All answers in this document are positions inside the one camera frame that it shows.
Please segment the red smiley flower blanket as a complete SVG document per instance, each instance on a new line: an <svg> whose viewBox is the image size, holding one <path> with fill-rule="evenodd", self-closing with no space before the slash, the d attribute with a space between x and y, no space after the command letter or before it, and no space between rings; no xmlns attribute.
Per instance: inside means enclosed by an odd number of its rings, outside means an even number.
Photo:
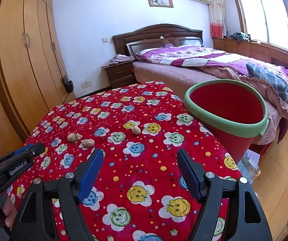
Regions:
<svg viewBox="0 0 288 241"><path fill-rule="evenodd" d="M131 129L138 126L140 135ZM69 133L93 139L105 155L90 196L80 205L96 240L186 240L200 211L177 165L185 149L204 170L226 180L240 172L219 141L191 116L163 82L112 89L54 107L27 143L46 150L6 191L18 207L33 179L75 171L90 148Z"/></svg>

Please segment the red bucket green rim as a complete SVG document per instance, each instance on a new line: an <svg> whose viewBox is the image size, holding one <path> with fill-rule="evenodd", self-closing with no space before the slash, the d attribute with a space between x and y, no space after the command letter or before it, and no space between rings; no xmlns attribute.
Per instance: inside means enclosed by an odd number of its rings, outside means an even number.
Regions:
<svg viewBox="0 0 288 241"><path fill-rule="evenodd" d="M257 137L263 137L268 111L263 97L243 82L221 79L187 89L185 108L216 137L238 163Z"/></svg>

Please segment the black bag on wardrobe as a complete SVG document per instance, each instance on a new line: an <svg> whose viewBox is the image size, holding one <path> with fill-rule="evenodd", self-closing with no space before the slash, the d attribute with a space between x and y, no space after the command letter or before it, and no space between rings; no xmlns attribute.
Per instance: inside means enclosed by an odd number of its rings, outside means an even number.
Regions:
<svg viewBox="0 0 288 241"><path fill-rule="evenodd" d="M64 85L64 88L68 94L72 93L74 91L74 84L72 80L69 80L67 75L63 76L62 83Z"/></svg>

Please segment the clothes on nightstand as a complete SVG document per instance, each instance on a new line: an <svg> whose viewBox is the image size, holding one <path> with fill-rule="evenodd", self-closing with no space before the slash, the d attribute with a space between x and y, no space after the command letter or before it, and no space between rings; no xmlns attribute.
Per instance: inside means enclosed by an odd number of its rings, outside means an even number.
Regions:
<svg viewBox="0 0 288 241"><path fill-rule="evenodd" d="M123 55L123 54L118 54L115 57L113 57L112 59L110 59L107 63L105 63L104 65L101 66L101 68L105 68L111 65L115 65L115 64L119 64L119 63L124 63L127 61L133 61L134 57L133 56L127 56L127 55Z"/></svg>

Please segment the magazines on floor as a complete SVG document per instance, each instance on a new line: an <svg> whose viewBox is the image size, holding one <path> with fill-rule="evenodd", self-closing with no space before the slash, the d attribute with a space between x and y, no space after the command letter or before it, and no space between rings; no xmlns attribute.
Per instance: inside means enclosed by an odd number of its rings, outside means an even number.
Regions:
<svg viewBox="0 0 288 241"><path fill-rule="evenodd" d="M260 175L259 168L260 155L252 150L247 149L242 159L238 162L237 167L242 176L245 177L250 184Z"/></svg>

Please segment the purple white quilt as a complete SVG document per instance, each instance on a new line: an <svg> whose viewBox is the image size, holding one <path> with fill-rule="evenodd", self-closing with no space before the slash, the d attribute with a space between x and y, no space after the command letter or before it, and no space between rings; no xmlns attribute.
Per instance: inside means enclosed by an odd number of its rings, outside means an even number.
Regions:
<svg viewBox="0 0 288 241"><path fill-rule="evenodd" d="M288 69L284 66L266 63L244 55L215 50L205 46L187 45L149 48L137 52L136 57L149 63L176 67L229 66L242 75L248 74L246 65L252 63L272 72L288 83Z"/></svg>

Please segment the wall power socket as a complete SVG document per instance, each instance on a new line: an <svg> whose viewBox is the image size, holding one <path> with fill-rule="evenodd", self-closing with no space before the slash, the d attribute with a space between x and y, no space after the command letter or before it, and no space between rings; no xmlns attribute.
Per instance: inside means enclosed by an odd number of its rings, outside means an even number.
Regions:
<svg viewBox="0 0 288 241"><path fill-rule="evenodd" d="M92 85L92 82L91 81L86 81L86 82L83 82L82 84L81 84L81 87L83 88L83 89L85 89L85 88L87 88L87 87L90 87Z"/></svg>

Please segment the small walnut shell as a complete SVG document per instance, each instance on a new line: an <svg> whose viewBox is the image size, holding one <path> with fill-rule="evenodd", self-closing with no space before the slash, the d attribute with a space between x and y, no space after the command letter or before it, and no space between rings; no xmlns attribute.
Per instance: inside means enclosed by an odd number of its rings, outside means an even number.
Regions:
<svg viewBox="0 0 288 241"><path fill-rule="evenodd" d="M131 129L131 132L132 132L132 134L134 134L134 135L140 135L140 134L141 134L141 129L140 129L138 126L134 126L134 127Z"/></svg>

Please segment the window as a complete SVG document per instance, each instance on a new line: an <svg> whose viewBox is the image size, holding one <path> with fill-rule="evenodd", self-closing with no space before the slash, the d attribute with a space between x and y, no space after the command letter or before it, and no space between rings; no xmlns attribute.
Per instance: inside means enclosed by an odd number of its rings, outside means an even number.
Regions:
<svg viewBox="0 0 288 241"><path fill-rule="evenodd" d="M252 40L288 53L288 9L284 0L235 0L241 31Z"/></svg>

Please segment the peanut shell large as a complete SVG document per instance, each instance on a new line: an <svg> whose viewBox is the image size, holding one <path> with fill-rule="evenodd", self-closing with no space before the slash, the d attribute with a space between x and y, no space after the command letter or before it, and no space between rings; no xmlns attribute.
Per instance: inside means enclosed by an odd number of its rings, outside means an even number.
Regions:
<svg viewBox="0 0 288 241"><path fill-rule="evenodd" d="M95 141L93 139L84 139L81 141L81 144L84 148L94 147Z"/></svg>

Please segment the wooden window cabinet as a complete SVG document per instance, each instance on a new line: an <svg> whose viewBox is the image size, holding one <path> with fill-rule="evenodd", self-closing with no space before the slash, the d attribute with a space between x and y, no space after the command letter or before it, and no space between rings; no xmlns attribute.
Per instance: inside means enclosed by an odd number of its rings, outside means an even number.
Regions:
<svg viewBox="0 0 288 241"><path fill-rule="evenodd" d="M284 66L288 69L288 54L271 45L213 38L213 48Z"/></svg>

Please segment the dark wooden nightstand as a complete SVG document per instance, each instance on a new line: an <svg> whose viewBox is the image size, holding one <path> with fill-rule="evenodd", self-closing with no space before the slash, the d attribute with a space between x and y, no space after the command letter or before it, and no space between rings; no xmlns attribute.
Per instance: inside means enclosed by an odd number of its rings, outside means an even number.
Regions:
<svg viewBox="0 0 288 241"><path fill-rule="evenodd" d="M103 66L110 88L116 89L137 83L133 70L133 61L124 61L109 66Z"/></svg>

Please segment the dark wooden bed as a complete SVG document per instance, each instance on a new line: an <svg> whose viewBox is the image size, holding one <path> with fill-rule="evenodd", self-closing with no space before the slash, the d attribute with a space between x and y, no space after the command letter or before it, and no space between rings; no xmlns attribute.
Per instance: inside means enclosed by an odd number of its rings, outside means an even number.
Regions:
<svg viewBox="0 0 288 241"><path fill-rule="evenodd" d="M114 35L113 44L117 54L125 54L135 58L133 67L135 77L139 82L149 81L153 78L165 82L180 97L184 97L185 91L199 82L218 80L220 78L236 80L253 87L264 98L268 109L269 124L263 137L256 137L252 141L252 150L262 153L266 151L271 142L280 142L288 130L288 103L286 103L267 80L238 74L229 66L198 66L182 67L153 64L138 56L130 48L131 43L139 45L158 45L173 48L176 39L183 34L191 34L194 38L201 38L201 30L193 30L187 27L173 24L158 24L143 27L134 32Z"/></svg>

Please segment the wooden wardrobe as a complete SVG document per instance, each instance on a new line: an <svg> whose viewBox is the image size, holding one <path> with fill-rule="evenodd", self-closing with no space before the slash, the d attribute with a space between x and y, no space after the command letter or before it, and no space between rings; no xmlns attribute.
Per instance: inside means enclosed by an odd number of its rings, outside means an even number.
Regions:
<svg viewBox="0 0 288 241"><path fill-rule="evenodd" d="M65 75L52 0L0 0L0 156L20 148L52 107L75 99Z"/></svg>

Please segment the clothes on cabinet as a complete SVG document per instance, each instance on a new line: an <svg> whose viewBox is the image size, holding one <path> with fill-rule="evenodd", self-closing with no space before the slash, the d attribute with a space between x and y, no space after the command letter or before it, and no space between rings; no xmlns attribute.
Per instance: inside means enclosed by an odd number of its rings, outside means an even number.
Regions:
<svg viewBox="0 0 288 241"><path fill-rule="evenodd" d="M236 40L237 42L250 42L249 36L246 33L243 32L235 32L230 35L231 39Z"/></svg>

